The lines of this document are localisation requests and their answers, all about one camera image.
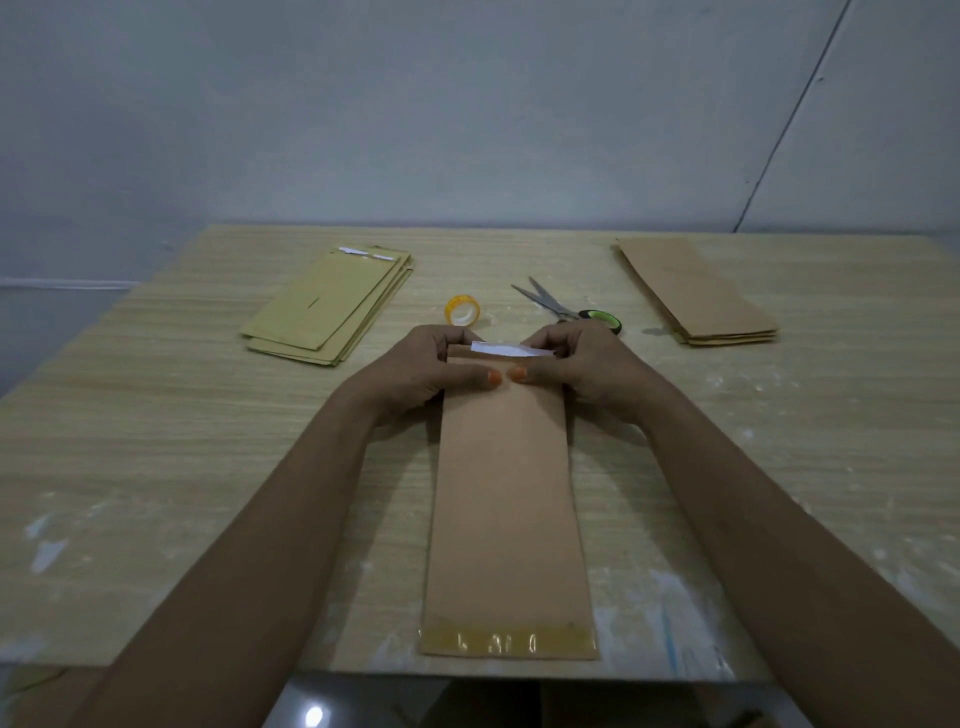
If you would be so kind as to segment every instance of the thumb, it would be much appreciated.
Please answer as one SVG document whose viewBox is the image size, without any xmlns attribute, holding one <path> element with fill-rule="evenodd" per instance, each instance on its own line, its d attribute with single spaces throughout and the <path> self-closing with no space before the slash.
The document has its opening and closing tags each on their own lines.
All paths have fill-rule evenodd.
<svg viewBox="0 0 960 728">
<path fill-rule="evenodd" d="M 507 376 L 523 384 L 573 384 L 576 379 L 570 359 L 553 356 L 531 356 L 529 359 L 507 372 Z"/>
<path fill-rule="evenodd" d="M 441 364 L 432 384 L 438 389 L 495 389 L 503 381 L 496 369 L 481 364 Z"/>
</svg>

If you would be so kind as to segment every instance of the person's right arm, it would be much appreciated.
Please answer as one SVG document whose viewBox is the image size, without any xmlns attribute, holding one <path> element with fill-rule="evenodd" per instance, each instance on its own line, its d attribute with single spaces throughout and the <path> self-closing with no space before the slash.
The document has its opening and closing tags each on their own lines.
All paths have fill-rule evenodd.
<svg viewBox="0 0 960 728">
<path fill-rule="evenodd" d="M 639 425 L 770 669 L 818 727 L 953 726 L 960 651 L 605 326 L 558 324 L 509 372 Z"/>
</svg>

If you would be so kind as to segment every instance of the person's left hand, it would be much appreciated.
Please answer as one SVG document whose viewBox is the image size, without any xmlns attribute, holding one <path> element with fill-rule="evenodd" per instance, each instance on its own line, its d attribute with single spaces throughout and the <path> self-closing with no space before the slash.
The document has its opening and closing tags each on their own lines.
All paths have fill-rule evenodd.
<svg viewBox="0 0 960 728">
<path fill-rule="evenodd" d="M 449 387 L 495 389 L 501 374 L 482 364 L 447 364 L 450 344 L 482 341 L 462 327 L 419 326 L 347 379 L 335 396 L 372 409 L 380 422 L 419 407 Z"/>
</svg>

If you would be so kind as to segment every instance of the stack of envelopes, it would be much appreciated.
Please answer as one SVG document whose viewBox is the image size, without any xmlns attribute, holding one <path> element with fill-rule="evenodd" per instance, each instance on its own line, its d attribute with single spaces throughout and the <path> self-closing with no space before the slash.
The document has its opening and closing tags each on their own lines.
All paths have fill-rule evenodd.
<svg viewBox="0 0 960 728">
<path fill-rule="evenodd" d="M 720 347 L 777 337 L 777 322 L 721 278 L 688 240 L 636 237 L 619 244 L 680 343 Z"/>
<path fill-rule="evenodd" d="M 240 333 L 255 352 L 336 366 L 412 272 L 405 251 L 338 248 L 288 283 Z"/>
</svg>

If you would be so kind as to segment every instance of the scissors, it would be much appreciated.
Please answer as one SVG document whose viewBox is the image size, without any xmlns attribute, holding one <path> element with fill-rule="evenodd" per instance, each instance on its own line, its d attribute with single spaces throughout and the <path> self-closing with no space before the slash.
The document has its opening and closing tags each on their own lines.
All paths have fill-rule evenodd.
<svg viewBox="0 0 960 728">
<path fill-rule="evenodd" d="M 535 280 L 530 279 L 530 282 L 533 283 L 534 288 L 537 289 L 537 293 L 531 293 L 530 291 L 525 291 L 520 288 L 518 285 L 515 285 L 514 288 L 526 296 L 531 301 L 539 303 L 546 308 L 549 308 L 560 318 L 561 321 L 579 321 L 580 319 L 596 319 L 597 321 L 606 324 L 607 327 L 614 333 L 620 333 L 623 330 L 623 324 L 620 323 L 620 320 L 616 318 L 611 313 L 606 311 L 598 311 L 596 308 L 588 308 L 583 311 L 574 312 L 567 308 L 565 305 L 561 305 L 553 296 L 547 293 L 546 288 L 541 286 Z"/>
</svg>

